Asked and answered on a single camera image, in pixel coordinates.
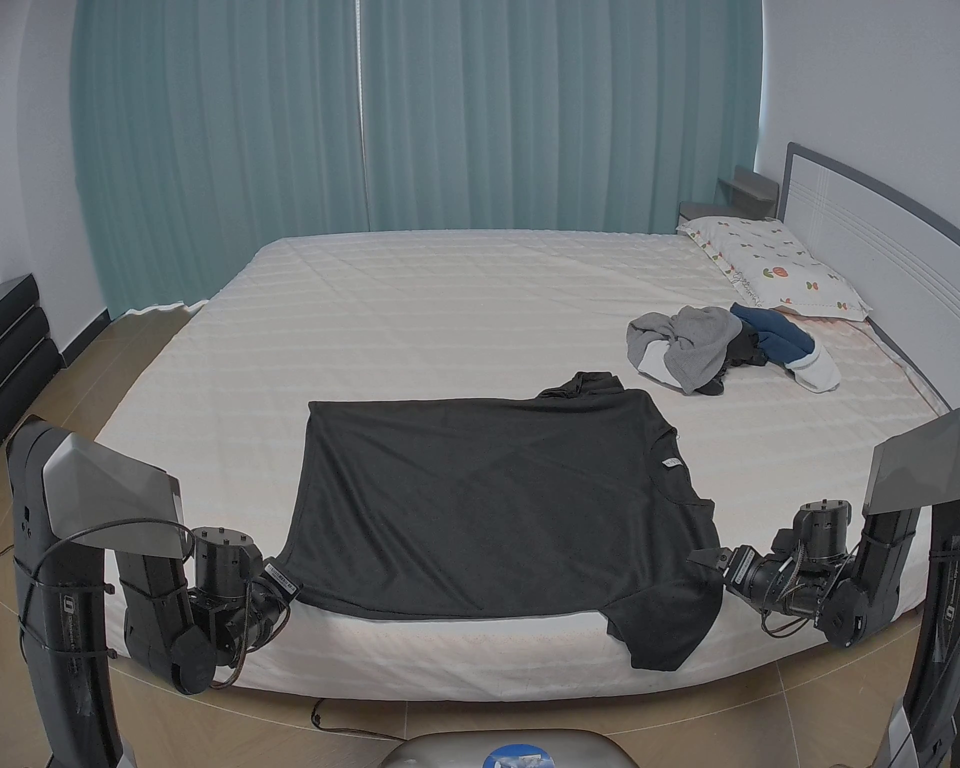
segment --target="white headboard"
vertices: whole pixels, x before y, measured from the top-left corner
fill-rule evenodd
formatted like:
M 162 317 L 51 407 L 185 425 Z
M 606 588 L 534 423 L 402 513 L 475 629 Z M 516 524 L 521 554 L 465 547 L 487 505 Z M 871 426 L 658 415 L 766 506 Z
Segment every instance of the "white headboard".
M 960 406 L 960 228 L 794 143 L 778 218 L 874 308 L 880 335 L 950 407 Z

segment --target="white wall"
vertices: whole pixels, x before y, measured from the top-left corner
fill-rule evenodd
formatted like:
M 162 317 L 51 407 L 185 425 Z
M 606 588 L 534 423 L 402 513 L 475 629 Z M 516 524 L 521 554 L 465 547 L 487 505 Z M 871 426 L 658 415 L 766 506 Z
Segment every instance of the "white wall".
M 960 0 L 763 0 L 756 169 L 835 157 L 960 225 Z
M 75 0 L 0 0 L 0 276 L 34 274 L 60 350 L 106 306 L 75 182 L 75 11 Z

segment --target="pillowcase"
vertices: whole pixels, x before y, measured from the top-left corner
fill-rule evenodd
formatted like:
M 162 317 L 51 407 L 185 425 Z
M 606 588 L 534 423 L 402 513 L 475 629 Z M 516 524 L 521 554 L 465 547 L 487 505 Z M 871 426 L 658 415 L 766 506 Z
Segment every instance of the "pillowcase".
M 751 306 L 853 321 L 870 312 L 843 276 L 813 258 L 782 222 L 705 216 L 677 232 L 692 237 Z

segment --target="teal curtain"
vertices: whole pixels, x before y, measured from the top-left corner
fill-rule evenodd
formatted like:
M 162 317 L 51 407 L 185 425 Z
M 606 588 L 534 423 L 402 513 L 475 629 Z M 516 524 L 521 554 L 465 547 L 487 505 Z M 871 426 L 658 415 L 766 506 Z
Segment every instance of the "teal curtain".
M 82 0 L 77 184 L 114 316 L 368 228 L 353 0 Z
M 361 0 L 373 229 L 668 232 L 753 167 L 760 0 Z

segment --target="brown tile floor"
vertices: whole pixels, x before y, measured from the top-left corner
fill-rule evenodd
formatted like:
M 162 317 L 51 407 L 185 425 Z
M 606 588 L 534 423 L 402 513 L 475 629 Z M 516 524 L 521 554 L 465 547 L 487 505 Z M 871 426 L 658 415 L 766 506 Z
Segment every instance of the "brown tile floor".
M 31 411 L 95 438 L 144 368 L 188 320 L 184 310 L 112 324 Z M 12 541 L 0 461 L 0 548 Z M 0 563 L 0 768 L 48 757 L 16 649 L 10 556 Z M 847 652 L 816 648 L 706 685 L 618 699 L 526 704 L 327 701 L 323 724 L 397 736 L 473 728 L 584 728 L 610 735 L 641 768 L 869 765 L 902 693 L 917 641 L 911 612 Z M 120 727 L 140 768 L 376 765 L 392 742 L 310 725 L 313 700 L 234 688 L 185 698 L 132 664 L 112 666 Z

